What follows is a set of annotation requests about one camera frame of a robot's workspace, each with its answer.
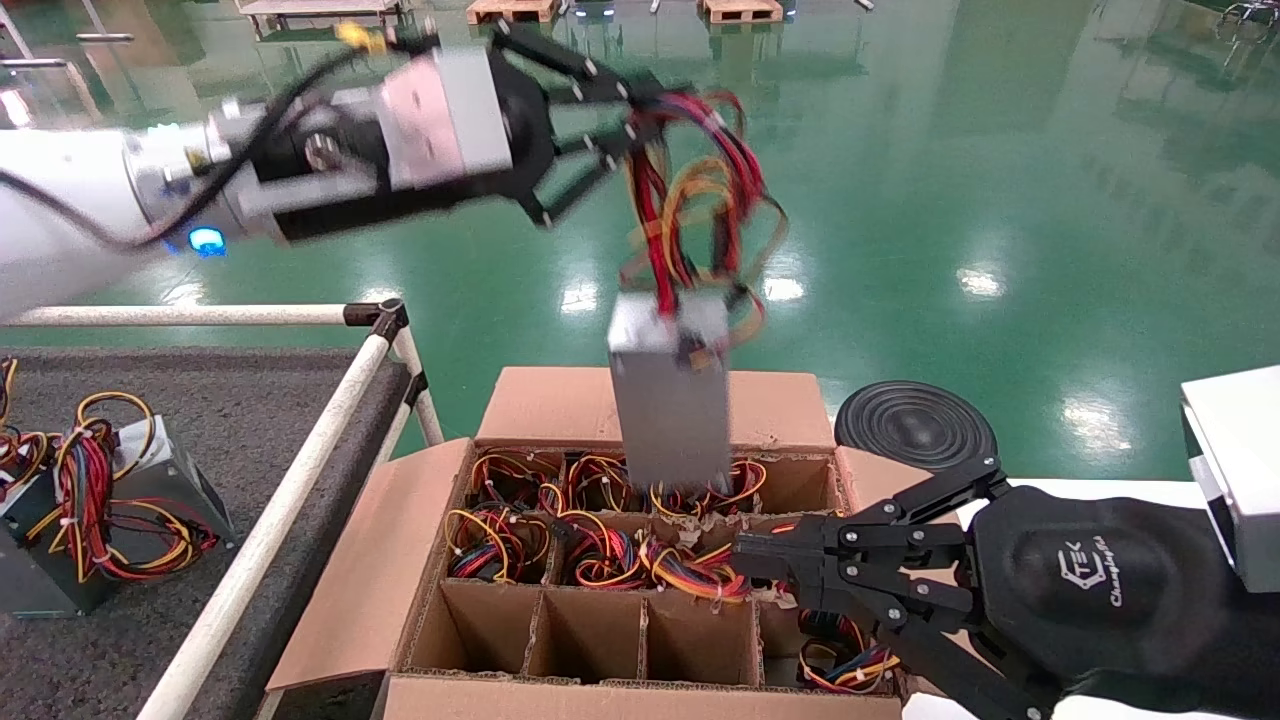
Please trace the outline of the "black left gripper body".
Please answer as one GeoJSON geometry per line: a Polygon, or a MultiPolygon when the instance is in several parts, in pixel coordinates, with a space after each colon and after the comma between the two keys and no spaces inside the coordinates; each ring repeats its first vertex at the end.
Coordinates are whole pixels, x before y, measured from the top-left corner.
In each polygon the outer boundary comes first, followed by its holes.
{"type": "Polygon", "coordinates": [[[280,238],[530,200],[550,164],[547,97],[495,55],[426,55],[371,88],[334,94],[288,133],[301,173],[271,183],[280,238]]]}

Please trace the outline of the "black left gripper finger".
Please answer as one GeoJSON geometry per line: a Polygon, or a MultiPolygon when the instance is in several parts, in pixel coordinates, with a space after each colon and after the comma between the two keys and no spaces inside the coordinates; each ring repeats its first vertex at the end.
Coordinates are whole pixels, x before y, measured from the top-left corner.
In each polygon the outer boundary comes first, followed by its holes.
{"type": "Polygon", "coordinates": [[[552,228],[652,141],[650,120],[627,120],[594,135],[553,141],[550,164],[534,181],[530,220],[552,228]]]}
{"type": "Polygon", "coordinates": [[[691,92],[691,83],[687,81],[667,85],[649,70],[618,72],[527,26],[511,24],[508,20],[494,24],[492,49],[520,56],[547,73],[562,77],[564,81],[559,85],[543,87],[553,102],[625,102],[632,108],[643,108],[668,95],[691,92]]]}

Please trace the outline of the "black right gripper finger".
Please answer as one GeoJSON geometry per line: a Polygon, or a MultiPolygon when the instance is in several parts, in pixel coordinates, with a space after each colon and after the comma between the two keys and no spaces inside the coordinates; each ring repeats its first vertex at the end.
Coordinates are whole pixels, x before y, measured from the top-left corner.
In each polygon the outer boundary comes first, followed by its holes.
{"type": "Polygon", "coordinates": [[[973,541],[957,523],[938,520],[1006,493],[998,460],[969,460],[876,501],[849,518],[804,515],[790,528],[739,534],[736,562],[957,562],[973,541]]]}
{"type": "Polygon", "coordinates": [[[952,639],[973,609],[955,585],[831,555],[739,555],[735,570],[783,582],[805,610],[838,614],[870,626],[908,666],[978,719],[1050,719],[1052,701],[1015,685],[952,639]]]}

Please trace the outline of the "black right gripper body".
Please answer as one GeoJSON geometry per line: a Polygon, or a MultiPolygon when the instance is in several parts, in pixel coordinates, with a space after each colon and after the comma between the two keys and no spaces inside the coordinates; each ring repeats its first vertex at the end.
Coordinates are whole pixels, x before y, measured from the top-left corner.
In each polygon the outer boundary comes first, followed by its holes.
{"type": "Polygon", "coordinates": [[[972,519],[986,620],[1064,694],[1274,716],[1277,596],[1235,574],[1208,515],[1016,487],[972,519]]]}

